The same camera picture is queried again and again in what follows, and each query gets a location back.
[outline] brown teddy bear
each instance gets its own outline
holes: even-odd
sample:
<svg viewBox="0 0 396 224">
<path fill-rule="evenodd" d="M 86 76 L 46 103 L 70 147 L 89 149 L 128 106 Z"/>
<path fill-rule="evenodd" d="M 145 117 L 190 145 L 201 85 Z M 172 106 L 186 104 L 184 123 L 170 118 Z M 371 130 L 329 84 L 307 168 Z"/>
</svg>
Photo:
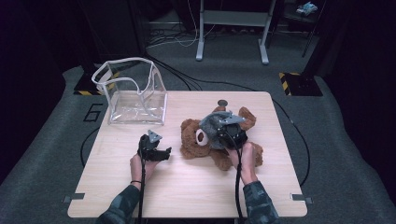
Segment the brown teddy bear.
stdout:
<svg viewBox="0 0 396 224">
<path fill-rule="evenodd" d="M 225 106 L 218 106 L 213 112 L 225 111 Z M 239 123 L 242 130 L 249 130 L 256 124 L 254 117 L 246 107 L 241 107 L 238 113 L 239 117 L 245 118 L 245 121 Z M 228 152 L 224 148 L 214 148 L 211 141 L 200 128 L 200 120 L 186 119 L 181 123 L 181 154 L 185 159 L 196 157 L 210 156 L 220 170 L 226 171 L 233 166 Z M 262 147 L 252 143 L 256 148 L 256 166 L 262 165 Z"/>
</svg>

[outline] teddy bear's snout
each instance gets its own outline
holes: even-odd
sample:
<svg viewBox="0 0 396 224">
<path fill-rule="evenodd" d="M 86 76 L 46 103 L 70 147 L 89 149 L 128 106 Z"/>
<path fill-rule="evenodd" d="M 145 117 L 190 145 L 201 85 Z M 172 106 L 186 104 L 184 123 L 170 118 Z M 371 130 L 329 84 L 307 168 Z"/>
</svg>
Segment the teddy bear's snout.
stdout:
<svg viewBox="0 0 396 224">
<path fill-rule="evenodd" d="M 209 142 L 209 138 L 207 137 L 206 133 L 202 131 L 202 129 L 197 130 L 195 134 L 195 140 L 197 141 L 197 144 L 201 147 L 205 146 L 207 142 Z"/>
</svg>

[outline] sleeve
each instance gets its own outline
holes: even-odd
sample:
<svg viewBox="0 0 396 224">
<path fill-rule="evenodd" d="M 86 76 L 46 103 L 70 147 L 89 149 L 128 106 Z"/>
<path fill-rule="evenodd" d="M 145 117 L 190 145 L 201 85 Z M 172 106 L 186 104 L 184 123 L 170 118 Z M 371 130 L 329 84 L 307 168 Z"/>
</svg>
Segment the sleeve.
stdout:
<svg viewBox="0 0 396 224">
<path fill-rule="evenodd" d="M 128 186 L 111 202 L 108 209 L 96 219 L 96 224 L 131 223 L 132 212 L 139 202 L 140 191 Z"/>
<path fill-rule="evenodd" d="M 271 198 L 260 181 L 244 186 L 247 219 L 250 224 L 280 223 Z"/>
</svg>

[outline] table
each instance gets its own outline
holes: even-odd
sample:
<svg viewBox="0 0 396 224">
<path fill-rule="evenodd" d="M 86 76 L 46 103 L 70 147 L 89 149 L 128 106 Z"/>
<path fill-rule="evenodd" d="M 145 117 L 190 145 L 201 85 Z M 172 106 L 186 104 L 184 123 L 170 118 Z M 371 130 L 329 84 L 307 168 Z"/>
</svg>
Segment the table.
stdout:
<svg viewBox="0 0 396 224">
<path fill-rule="evenodd" d="M 210 157 L 185 160 L 179 151 L 180 124 L 185 119 L 202 119 L 218 105 L 237 114 L 246 106 L 257 117 L 247 131 L 250 141 L 263 149 L 263 165 L 257 167 L 258 178 L 272 198 L 281 217 L 302 217 L 305 202 L 294 201 L 290 194 L 302 194 L 271 96 L 259 91 L 169 91 L 165 124 L 107 124 L 108 111 L 92 146 L 90 157 L 79 180 L 70 217 L 99 217 L 129 182 L 129 159 L 136 153 L 139 138 L 152 130 L 163 139 L 159 150 L 172 147 L 171 157 L 162 161 L 147 183 L 143 217 L 238 217 L 234 200 L 236 171 L 219 170 Z M 245 198 L 240 186 L 240 202 L 246 216 Z M 134 210 L 137 216 L 138 206 Z"/>
<path fill-rule="evenodd" d="M 204 24 L 221 24 L 221 25 L 246 25 L 264 27 L 262 39 L 259 39 L 259 49 L 262 56 L 262 63 L 269 64 L 267 50 L 265 48 L 265 39 L 268 36 L 268 30 L 273 17 L 276 0 L 271 0 L 268 12 L 239 12 L 239 11 L 221 11 L 205 10 L 204 0 L 200 5 L 199 20 L 199 41 L 195 59 L 201 61 L 204 57 Z"/>
</svg>

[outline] wooden tabletop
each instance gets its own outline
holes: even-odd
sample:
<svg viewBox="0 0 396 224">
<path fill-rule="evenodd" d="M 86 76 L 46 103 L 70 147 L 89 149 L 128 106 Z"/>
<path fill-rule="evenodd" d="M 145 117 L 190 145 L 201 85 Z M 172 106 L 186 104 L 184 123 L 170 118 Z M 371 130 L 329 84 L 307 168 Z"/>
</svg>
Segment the wooden tabletop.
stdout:
<svg viewBox="0 0 396 224">
<path fill-rule="evenodd" d="M 263 147 L 263 165 L 256 168 L 281 217 L 303 217 L 304 202 L 290 194 L 301 194 L 285 138 L 271 96 L 263 91 L 169 91 L 165 124 L 107 124 L 108 110 L 79 180 L 70 217 L 99 217 L 111 201 L 131 181 L 129 159 L 137 151 L 140 136 L 152 130 L 161 135 L 159 150 L 172 147 L 171 157 L 162 161 L 146 185 L 143 217 L 238 217 L 234 200 L 236 171 L 221 171 L 210 157 L 185 160 L 181 156 L 180 124 L 185 119 L 202 119 L 218 105 L 228 102 L 227 110 L 237 114 L 241 106 L 257 117 L 247 131 L 249 141 Z M 246 216 L 245 198 L 240 185 L 240 203 Z"/>
</svg>

